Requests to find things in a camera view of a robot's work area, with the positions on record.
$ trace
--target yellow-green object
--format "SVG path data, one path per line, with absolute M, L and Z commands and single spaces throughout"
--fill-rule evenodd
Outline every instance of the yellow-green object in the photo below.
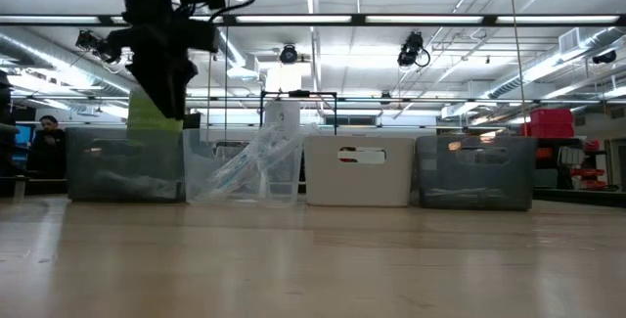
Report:
M 183 121 L 163 116 L 143 89 L 133 90 L 130 93 L 129 102 L 128 129 L 156 129 L 175 132 L 183 130 Z
M 146 155 L 159 156 L 146 163 L 146 175 L 165 180 L 179 176 L 183 121 L 166 118 L 143 89 L 135 89 L 130 94 L 127 128 L 129 141 L 142 145 Z

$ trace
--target wooden table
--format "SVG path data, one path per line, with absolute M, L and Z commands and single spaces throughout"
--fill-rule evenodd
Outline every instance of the wooden table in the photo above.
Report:
M 0 317 L 625 317 L 626 211 L 0 204 Z

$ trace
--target white plastic bin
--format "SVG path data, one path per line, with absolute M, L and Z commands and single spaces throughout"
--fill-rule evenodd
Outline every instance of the white plastic bin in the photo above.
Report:
M 304 142 L 306 200 L 313 205 L 406 206 L 412 138 L 310 136 Z

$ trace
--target person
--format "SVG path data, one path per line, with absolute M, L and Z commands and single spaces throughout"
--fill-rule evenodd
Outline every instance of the person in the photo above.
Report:
M 35 132 L 26 168 L 38 171 L 38 177 L 64 178 L 66 175 L 66 133 L 54 116 L 39 118 L 43 130 Z

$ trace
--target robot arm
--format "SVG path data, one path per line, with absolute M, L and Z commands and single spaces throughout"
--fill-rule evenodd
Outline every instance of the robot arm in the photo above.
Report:
M 180 1 L 174 10 L 171 0 L 124 0 L 126 12 L 122 16 L 131 27 L 112 31 L 93 48 L 101 58 L 115 61 L 123 47 L 130 47 L 132 64 L 127 68 L 163 115 L 176 119 L 184 118 L 186 86 L 198 74 L 188 59 L 188 49 L 217 52 L 213 23 L 190 19 L 197 4 L 223 13 L 254 2 L 225 8 L 224 0 Z

